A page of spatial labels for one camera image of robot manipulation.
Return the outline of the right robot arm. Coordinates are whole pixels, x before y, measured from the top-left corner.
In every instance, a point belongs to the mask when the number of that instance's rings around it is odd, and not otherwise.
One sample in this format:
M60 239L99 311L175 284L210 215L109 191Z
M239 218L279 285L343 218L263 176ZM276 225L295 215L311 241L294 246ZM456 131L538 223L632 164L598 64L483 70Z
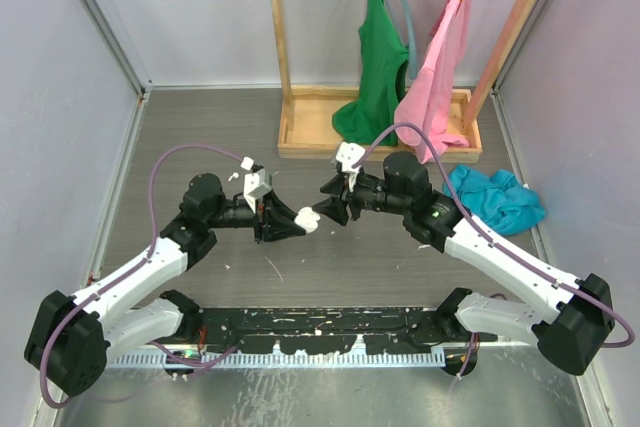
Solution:
M487 333L532 345L555 367L585 373L615 322L609 284L590 274L581 279L528 254L492 231L477 216L436 190L414 155L392 153L376 177L349 166L349 152L336 160L337 174L321 187L315 212L340 225L364 211L401 216L422 245L462 260L517 296L500 301L457 288L439 306L444 337L459 341Z

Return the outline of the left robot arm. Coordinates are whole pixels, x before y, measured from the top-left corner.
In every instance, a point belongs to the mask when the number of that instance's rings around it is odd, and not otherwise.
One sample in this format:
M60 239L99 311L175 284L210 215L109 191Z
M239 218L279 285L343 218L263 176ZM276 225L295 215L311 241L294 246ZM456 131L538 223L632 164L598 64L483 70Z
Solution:
M72 295L56 290L40 303L24 358L40 375L40 387L55 385L69 397L87 391L108 363L160 338L178 343L200 331L199 306L168 291L145 307L154 289L182 275L216 245L216 232L249 228L256 242L274 242L314 232L319 216L309 207L291 210L271 188L265 170L244 177L243 192L227 198L220 179L195 176L179 213L151 244L102 280Z

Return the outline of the white earbud case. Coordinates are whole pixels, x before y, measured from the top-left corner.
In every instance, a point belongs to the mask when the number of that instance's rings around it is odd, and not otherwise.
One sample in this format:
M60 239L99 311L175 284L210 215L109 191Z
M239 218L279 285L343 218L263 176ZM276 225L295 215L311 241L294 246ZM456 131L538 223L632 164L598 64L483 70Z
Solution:
M321 216L311 207L301 208L294 218L294 223L301 227L306 234L315 232L319 227Z

